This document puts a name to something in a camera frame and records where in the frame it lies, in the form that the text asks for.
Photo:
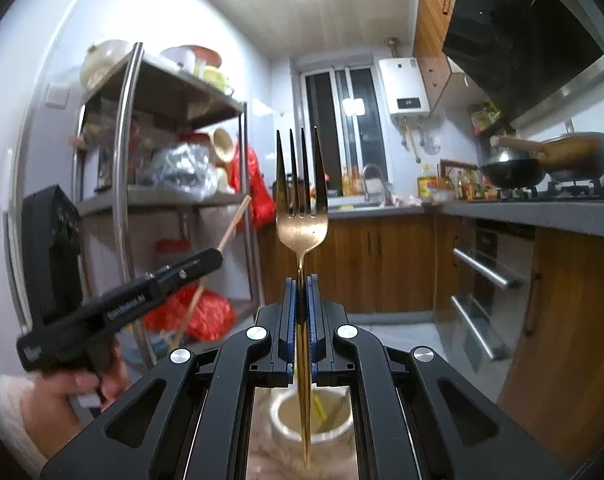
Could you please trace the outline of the left hand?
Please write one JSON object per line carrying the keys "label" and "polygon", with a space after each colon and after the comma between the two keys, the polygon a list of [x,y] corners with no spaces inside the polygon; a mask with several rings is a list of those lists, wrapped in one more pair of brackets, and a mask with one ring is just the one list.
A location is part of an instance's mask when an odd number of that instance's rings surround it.
{"label": "left hand", "polygon": [[33,389],[20,401],[24,430],[45,458],[54,456],[82,429],[69,403],[70,396],[99,391],[104,396],[104,411],[130,388],[122,347],[116,340],[111,356],[111,367],[101,377],[88,370],[38,375]]}

